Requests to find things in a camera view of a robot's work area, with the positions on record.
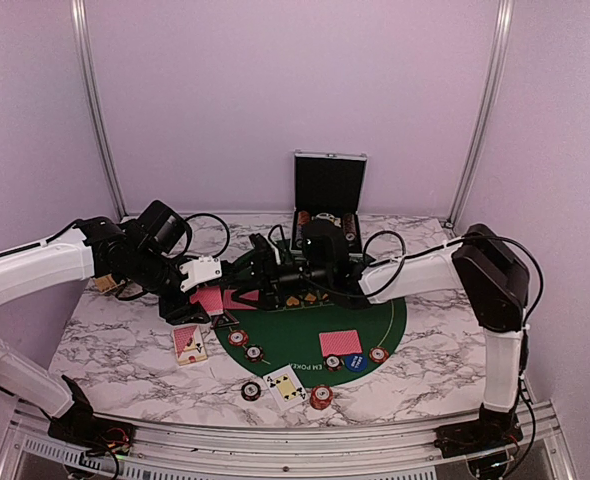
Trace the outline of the blue small blind button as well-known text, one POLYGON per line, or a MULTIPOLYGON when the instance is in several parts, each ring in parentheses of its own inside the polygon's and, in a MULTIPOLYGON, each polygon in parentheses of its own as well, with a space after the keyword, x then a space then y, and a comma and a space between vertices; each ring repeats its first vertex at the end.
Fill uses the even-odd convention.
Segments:
POLYGON ((368 358, 363 354, 350 354, 343 357, 345 368, 352 373, 361 373, 368 367, 368 358))

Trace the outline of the red 5 chips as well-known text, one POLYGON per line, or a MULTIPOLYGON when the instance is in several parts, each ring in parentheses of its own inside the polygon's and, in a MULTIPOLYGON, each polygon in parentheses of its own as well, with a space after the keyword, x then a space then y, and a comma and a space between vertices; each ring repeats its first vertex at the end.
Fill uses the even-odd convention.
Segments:
POLYGON ((376 364, 382 364, 389 358, 389 353, 383 347, 373 347, 369 351, 369 358, 376 364))
POLYGON ((235 347, 243 347, 249 342, 249 336, 244 330, 234 330, 228 335, 228 343, 235 347))

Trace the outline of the black 100 chips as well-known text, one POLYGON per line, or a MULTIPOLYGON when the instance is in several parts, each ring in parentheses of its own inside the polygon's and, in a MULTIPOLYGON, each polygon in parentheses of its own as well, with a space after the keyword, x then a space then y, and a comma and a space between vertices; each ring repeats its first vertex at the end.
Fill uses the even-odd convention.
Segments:
POLYGON ((264 350, 261 346, 251 345, 245 350, 245 357, 251 363, 261 362, 264 358, 264 350))
POLYGON ((323 366, 331 372, 339 371, 343 368, 343 360, 337 355, 328 355, 324 358, 323 366))

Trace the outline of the red card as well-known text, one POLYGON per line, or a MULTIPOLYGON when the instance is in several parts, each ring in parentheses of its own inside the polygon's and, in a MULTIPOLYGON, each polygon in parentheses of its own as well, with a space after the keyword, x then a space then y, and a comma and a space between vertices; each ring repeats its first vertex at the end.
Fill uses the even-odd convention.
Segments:
MULTIPOLYGON (((225 290, 223 296, 223 307, 225 310, 255 310, 252 305, 240 303, 233 299, 234 290, 225 290)), ((241 299, 257 302, 259 299, 259 291, 251 291, 241 295, 241 299)))
POLYGON ((363 352, 357 330, 320 332, 319 342, 323 357, 346 356, 363 352))

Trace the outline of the red playing card deck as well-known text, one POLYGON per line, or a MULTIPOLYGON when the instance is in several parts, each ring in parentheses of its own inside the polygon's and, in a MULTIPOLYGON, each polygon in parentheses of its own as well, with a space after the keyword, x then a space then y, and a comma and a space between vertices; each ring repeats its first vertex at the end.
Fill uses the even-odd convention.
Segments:
POLYGON ((199 288, 190 300, 192 304, 199 304, 209 316, 224 312, 222 293, 218 286, 199 288))

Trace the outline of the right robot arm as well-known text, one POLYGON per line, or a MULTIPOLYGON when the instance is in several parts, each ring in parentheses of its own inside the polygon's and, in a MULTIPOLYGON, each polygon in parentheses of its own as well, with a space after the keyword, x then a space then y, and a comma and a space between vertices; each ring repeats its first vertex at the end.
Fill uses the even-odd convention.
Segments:
POLYGON ((516 405, 528 357, 527 318, 530 273, 513 252, 515 241, 475 224, 453 240, 419 253, 388 260, 356 259, 337 227, 314 220, 303 228, 298 258, 285 257, 261 234, 250 237, 251 251, 233 264, 233 298, 277 310, 289 297, 314 290, 349 309, 365 309, 409 295, 461 289, 485 335, 486 383, 477 419, 444 425, 435 445, 445 458, 515 443, 523 435, 516 405))

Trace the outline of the four of clubs card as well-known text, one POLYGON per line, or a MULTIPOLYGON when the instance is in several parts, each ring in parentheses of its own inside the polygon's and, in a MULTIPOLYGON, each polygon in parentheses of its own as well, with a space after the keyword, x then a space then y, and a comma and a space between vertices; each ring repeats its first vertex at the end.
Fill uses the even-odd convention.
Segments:
POLYGON ((278 368, 262 377, 270 395, 280 410, 304 403, 308 393, 290 365, 278 368))

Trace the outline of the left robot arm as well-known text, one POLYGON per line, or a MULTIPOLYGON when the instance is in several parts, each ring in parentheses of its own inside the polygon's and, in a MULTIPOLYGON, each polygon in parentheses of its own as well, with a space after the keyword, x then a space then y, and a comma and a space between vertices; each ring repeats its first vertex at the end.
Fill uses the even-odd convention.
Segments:
MULTIPOLYGON (((160 317, 171 325, 204 321, 204 308, 190 297, 198 287, 219 280, 226 268, 219 254, 172 252, 179 241, 191 238, 188 222, 159 200, 121 223, 103 216, 75 219, 51 236, 0 252, 0 309, 111 277, 156 296, 160 317)), ((97 417, 74 380, 50 373, 1 337, 0 390, 36 406, 55 439, 107 454, 129 443, 130 424, 97 417)))

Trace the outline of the black red 100 chip stack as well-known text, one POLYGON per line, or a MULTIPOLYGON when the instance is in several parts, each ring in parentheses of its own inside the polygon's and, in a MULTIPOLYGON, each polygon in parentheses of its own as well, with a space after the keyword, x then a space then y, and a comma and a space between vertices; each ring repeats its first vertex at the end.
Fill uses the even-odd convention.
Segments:
POLYGON ((254 402, 262 394, 261 386, 255 381, 248 381, 241 387, 241 396, 245 401, 254 402))

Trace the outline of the triangular black red dealer button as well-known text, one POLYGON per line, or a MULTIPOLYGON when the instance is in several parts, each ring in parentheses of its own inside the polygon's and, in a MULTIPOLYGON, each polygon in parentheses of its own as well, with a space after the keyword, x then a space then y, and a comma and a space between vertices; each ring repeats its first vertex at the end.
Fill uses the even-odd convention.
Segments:
POLYGON ((223 312, 222 314, 213 315, 211 317, 211 329, 217 330, 221 328, 230 328, 237 326, 239 321, 228 312, 223 312))

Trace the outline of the red yellow 5 chip stack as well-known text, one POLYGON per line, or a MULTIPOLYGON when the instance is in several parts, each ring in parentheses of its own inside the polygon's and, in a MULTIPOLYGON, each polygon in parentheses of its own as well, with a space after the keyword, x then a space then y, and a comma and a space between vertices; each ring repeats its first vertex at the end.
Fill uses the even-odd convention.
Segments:
POLYGON ((334 398, 332 389, 327 385, 317 385, 311 390, 310 405, 316 410, 328 408, 334 398))

